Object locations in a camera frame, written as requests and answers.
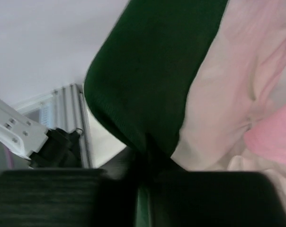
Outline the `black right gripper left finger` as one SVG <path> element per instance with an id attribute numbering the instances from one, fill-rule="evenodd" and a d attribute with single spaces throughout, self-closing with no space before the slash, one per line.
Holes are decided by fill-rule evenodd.
<path id="1" fill-rule="evenodd" d="M 96 169 L 0 173 L 0 227 L 132 227 L 134 154 L 123 151 Z"/>

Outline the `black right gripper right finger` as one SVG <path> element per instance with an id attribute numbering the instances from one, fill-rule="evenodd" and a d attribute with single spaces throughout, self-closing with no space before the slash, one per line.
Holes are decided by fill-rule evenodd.
<path id="1" fill-rule="evenodd" d="M 148 169 L 151 227 L 286 227 L 278 192 L 260 172 L 190 172 L 163 154 L 149 155 Z"/>

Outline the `pink t shirt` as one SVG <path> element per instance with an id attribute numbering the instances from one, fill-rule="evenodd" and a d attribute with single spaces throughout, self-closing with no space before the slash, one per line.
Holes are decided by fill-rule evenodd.
<path id="1" fill-rule="evenodd" d="M 244 141 L 252 153 L 286 165 L 286 104 L 247 131 Z"/>

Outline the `green and white t shirt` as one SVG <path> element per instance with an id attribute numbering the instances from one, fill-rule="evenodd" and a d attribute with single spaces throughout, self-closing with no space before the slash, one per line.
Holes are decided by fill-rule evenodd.
<path id="1" fill-rule="evenodd" d="M 286 104 L 286 0 L 132 0 L 83 91 L 136 156 L 134 224 L 150 227 L 149 155 L 190 172 L 263 158 L 244 134 Z"/>

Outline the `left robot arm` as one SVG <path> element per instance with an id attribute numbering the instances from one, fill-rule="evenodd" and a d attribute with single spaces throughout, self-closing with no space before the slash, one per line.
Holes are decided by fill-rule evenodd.
<path id="1" fill-rule="evenodd" d="M 80 128 L 49 129 L 0 99 L 0 142 L 31 168 L 81 168 Z"/>

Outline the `aluminium mounting rail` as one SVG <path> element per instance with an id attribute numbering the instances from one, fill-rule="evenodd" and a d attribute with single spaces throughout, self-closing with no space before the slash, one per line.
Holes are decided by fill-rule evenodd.
<path id="1" fill-rule="evenodd" d="M 50 94 L 31 98 L 15 109 L 50 128 L 50 139 L 39 154 L 31 155 L 31 168 L 91 168 L 88 115 L 82 89 L 71 84 Z"/>

